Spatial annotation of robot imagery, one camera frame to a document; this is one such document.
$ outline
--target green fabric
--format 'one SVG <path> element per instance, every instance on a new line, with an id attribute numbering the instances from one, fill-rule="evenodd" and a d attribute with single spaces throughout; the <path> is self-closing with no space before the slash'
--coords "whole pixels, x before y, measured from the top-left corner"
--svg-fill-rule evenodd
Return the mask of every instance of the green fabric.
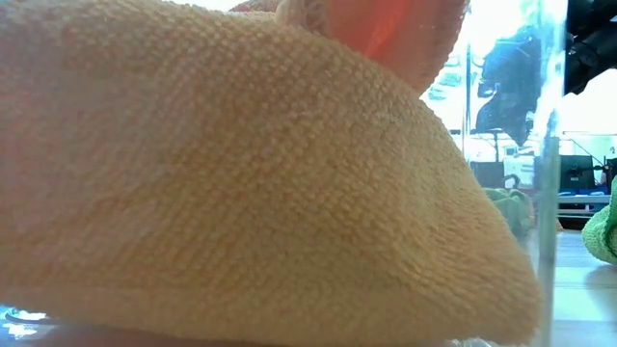
<path id="1" fill-rule="evenodd" d="M 610 203 L 582 229 L 582 241 L 597 259 L 617 265 L 617 177 L 613 179 Z"/>
<path id="2" fill-rule="evenodd" d="M 501 212 L 514 236 L 520 243 L 525 242 L 533 227 L 531 199 L 516 189 L 485 188 L 484 192 Z"/>

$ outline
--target black device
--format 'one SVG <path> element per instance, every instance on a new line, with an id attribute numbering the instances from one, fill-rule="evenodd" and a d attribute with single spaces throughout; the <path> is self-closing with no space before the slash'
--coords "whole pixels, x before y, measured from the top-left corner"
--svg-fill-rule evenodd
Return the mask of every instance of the black device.
<path id="1" fill-rule="evenodd" d="M 587 83 L 617 67 L 617 1 L 569 0 L 565 93 L 581 93 Z"/>
<path id="2" fill-rule="evenodd" d="M 596 178 L 591 155 L 560 155 L 561 189 L 595 189 Z"/>
<path id="3" fill-rule="evenodd" d="M 606 159 L 604 172 L 606 173 L 606 188 L 611 191 L 613 178 L 617 175 L 617 158 Z"/>
<path id="4" fill-rule="evenodd" d="M 491 100 L 478 111 L 476 131 L 502 129 L 518 146 L 527 141 L 533 128 L 527 115 L 536 111 L 542 88 L 541 61 L 542 43 L 533 26 L 495 42 L 478 86 L 478 97 Z"/>
<path id="5" fill-rule="evenodd" d="M 475 179 L 484 188 L 503 188 L 503 162 L 471 162 L 471 170 Z"/>

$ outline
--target wooden floor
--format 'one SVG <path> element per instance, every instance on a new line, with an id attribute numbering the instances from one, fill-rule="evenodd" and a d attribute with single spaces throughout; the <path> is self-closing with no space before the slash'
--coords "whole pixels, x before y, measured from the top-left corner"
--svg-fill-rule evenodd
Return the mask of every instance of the wooden floor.
<path id="1" fill-rule="evenodd" d="M 594 258 L 579 231 L 558 234 L 554 347 L 617 346 L 617 266 Z"/>

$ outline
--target glass wall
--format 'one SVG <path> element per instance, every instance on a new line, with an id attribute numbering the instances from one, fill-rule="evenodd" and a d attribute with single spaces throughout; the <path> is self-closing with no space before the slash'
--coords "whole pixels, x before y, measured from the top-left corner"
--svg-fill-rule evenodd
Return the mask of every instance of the glass wall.
<path id="1" fill-rule="evenodd" d="M 549 299 L 547 323 L 534 342 L 543 347 L 550 346 L 551 336 L 566 6 L 566 1 L 471 0 L 449 61 L 422 96 L 487 194 L 498 196 L 494 203 L 530 255 Z M 506 202 L 525 212 L 501 208 Z"/>

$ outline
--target terry cloth fabric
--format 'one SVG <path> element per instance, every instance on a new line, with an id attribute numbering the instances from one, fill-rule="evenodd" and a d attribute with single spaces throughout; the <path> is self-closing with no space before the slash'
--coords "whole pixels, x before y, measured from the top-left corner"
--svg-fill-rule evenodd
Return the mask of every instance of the terry cloth fabric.
<path id="1" fill-rule="evenodd" d="M 419 100 L 463 0 L 0 4 L 0 301 L 286 346 L 540 324 L 529 259 Z"/>
<path id="2" fill-rule="evenodd" d="M 617 265 L 617 178 L 613 179 L 610 202 L 593 215 L 582 229 L 582 240 L 597 259 Z"/>

